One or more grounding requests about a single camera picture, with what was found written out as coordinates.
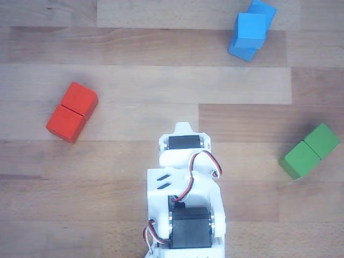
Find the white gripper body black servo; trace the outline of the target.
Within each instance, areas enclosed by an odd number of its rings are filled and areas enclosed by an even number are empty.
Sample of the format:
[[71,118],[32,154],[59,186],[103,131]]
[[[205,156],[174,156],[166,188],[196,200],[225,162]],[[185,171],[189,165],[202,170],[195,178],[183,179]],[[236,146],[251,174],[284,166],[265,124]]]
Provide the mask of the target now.
[[192,154],[201,151],[211,152],[211,138],[206,133],[163,134],[159,139],[159,166],[188,167]]

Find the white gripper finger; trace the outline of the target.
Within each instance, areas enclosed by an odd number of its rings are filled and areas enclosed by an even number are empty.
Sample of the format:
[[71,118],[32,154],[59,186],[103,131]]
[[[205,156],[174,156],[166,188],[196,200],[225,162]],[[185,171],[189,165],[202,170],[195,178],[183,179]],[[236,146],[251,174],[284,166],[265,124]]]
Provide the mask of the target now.
[[194,134],[188,122],[178,122],[175,125],[174,134]]

